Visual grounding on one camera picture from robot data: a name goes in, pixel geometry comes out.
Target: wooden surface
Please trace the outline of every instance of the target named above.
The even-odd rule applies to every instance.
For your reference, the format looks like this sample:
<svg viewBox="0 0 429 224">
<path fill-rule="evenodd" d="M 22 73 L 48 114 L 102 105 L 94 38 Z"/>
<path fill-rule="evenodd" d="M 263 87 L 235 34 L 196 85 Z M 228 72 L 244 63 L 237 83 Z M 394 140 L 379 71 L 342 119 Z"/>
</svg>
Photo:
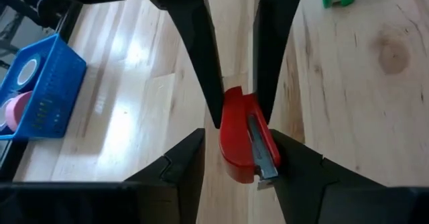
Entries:
<svg viewBox="0 0 429 224">
<path fill-rule="evenodd" d="M 256 1 L 209 0 L 226 88 L 251 90 Z M 428 7 L 303 0 L 270 127 L 302 142 L 305 129 L 310 147 L 382 184 L 428 185 Z M 198 222 L 284 223 L 272 189 L 226 174 L 219 132 L 166 12 L 149 0 L 85 6 L 70 45 L 88 72 L 66 137 L 30 143 L 16 180 L 121 181 L 205 127 Z"/>
</svg>

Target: black object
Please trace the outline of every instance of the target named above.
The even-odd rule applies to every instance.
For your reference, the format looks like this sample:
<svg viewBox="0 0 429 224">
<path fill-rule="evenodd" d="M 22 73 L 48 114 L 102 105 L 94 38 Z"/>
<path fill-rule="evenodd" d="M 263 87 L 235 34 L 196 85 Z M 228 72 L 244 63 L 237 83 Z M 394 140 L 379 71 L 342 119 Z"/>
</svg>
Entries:
<svg viewBox="0 0 429 224">
<path fill-rule="evenodd" d="M 114 0 L 77 1 L 100 3 Z M 206 1 L 151 1 L 172 16 L 190 55 L 214 124 L 219 127 L 223 87 Z M 254 40 L 255 86 L 267 121 L 273 107 L 284 48 L 299 1 L 261 0 L 259 3 Z M 43 190 L 36 188 L 35 184 L 10 184 L 3 187 L 3 200 L 6 204 L 16 203 L 16 200 L 21 202 L 18 202 L 19 205 L 0 207 L 18 206 L 12 212 L 14 215 L 33 215 L 32 218 L 45 222 L 55 216 L 65 218 L 61 221 L 94 223 L 103 221 L 104 217 L 99 216 L 102 213 L 109 220 L 123 217 L 129 222 L 194 223 L 204 170 L 204 150 L 201 148 L 204 136 L 201 131 L 191 134 L 164 157 L 123 184 L 41 184 Z M 282 156 L 282 165 L 278 169 L 280 179 L 274 183 L 274 187 L 288 224 L 429 223 L 429 215 L 426 214 L 429 205 L 427 188 L 384 187 L 324 159 L 278 131 L 273 130 L 271 133 Z M 58 205 L 34 207 L 45 213 L 34 216 L 34 211 L 25 207 L 33 207 L 31 204 L 34 201 L 29 197 L 41 197 L 40 193 L 47 196 L 50 204 L 60 203 L 60 208 Z M 119 208 L 116 213 L 111 213 L 111 206 L 106 206 L 106 203 L 114 205 L 124 202 L 127 203 L 123 205 L 126 208 Z M 0 209 L 0 213 L 11 211 Z M 79 219 L 83 215 L 90 219 Z"/>
<path fill-rule="evenodd" d="M 204 130 L 118 183 L 0 184 L 0 223 L 195 223 Z"/>
</svg>

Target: pink tape roll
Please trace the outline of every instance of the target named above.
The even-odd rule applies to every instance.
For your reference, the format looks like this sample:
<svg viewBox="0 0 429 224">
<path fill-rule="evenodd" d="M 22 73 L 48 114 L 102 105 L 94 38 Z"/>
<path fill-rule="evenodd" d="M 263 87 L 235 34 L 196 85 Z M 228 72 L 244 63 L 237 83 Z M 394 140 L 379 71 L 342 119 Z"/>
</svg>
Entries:
<svg viewBox="0 0 429 224">
<path fill-rule="evenodd" d="M 33 91 L 22 93 L 7 104 L 6 123 L 12 131 L 16 131 L 18 128 L 25 106 L 27 106 L 29 99 L 32 97 L 32 93 Z"/>
</svg>

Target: plastic basket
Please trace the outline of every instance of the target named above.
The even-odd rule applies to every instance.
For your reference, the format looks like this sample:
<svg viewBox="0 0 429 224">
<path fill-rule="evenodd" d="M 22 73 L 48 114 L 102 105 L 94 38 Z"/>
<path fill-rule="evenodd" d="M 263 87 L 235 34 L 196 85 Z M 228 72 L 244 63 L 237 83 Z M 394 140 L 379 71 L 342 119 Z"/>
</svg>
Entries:
<svg viewBox="0 0 429 224">
<path fill-rule="evenodd" d="M 58 34 L 22 48 L 0 86 L 0 104 L 16 95 L 16 81 L 26 60 L 39 54 L 44 65 L 15 133 L 0 139 L 63 137 L 86 72 L 86 62 Z"/>
</svg>

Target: tape roll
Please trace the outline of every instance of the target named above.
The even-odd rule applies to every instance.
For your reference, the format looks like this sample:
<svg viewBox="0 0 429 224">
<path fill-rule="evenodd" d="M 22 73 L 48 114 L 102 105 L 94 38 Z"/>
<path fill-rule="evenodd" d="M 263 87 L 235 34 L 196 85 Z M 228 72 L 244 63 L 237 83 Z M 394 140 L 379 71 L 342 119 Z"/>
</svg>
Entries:
<svg viewBox="0 0 429 224">
<path fill-rule="evenodd" d="M 19 122 L 21 121 L 25 107 L 29 99 L 32 97 L 32 91 L 22 93 L 13 98 L 6 106 L 5 118 L 6 124 L 10 130 L 16 131 Z"/>
<path fill-rule="evenodd" d="M 10 130 L 6 123 L 6 106 L 16 97 L 18 96 L 17 93 L 12 93 L 8 97 L 6 97 L 6 100 L 1 104 L 0 107 L 0 133 L 3 133 L 5 130 Z"/>
<path fill-rule="evenodd" d="M 30 57 L 16 79 L 17 90 L 22 93 L 34 90 L 43 65 L 44 61 L 39 54 Z"/>
</svg>

